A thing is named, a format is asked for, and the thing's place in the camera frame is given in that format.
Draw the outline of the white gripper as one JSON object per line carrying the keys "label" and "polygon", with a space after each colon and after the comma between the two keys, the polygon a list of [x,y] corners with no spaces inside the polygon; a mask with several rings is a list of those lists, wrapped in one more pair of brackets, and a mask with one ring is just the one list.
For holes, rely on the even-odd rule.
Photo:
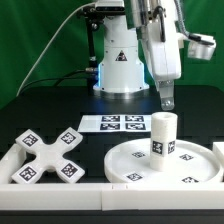
{"label": "white gripper", "polygon": [[174,109],[174,81],[181,77],[181,62],[175,13],[162,6],[147,7],[140,13],[138,39],[147,68],[160,93],[161,108]]}

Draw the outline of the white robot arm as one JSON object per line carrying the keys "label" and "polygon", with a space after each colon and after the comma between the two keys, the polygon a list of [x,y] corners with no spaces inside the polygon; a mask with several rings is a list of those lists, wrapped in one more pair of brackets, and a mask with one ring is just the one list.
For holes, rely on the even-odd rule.
{"label": "white robot arm", "polygon": [[104,58],[94,93],[125,99],[144,95],[148,71],[162,109],[172,110],[174,81],[181,76],[179,0],[97,0],[94,9],[104,22]]}

